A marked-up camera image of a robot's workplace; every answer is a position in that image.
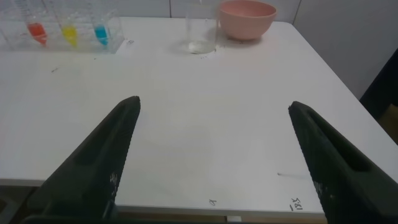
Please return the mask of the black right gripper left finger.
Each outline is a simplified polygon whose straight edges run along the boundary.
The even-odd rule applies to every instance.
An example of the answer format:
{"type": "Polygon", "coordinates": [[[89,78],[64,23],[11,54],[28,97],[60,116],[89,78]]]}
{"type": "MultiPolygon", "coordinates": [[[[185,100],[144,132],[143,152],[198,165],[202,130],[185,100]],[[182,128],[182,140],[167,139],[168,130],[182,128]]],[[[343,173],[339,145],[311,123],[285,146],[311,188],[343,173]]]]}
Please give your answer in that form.
{"type": "Polygon", "coordinates": [[[107,222],[140,109],[138,96],[120,101],[31,195],[23,222],[107,222]]]}

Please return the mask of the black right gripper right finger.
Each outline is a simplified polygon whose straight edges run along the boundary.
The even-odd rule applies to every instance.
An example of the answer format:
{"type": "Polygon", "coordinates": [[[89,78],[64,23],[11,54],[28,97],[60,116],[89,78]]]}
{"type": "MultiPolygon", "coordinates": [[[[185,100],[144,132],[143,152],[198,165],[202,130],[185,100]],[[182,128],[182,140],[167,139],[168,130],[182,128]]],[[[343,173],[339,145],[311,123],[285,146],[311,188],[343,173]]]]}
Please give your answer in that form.
{"type": "Polygon", "coordinates": [[[397,223],[397,182],[311,107],[289,116],[328,223],[397,223]]]}

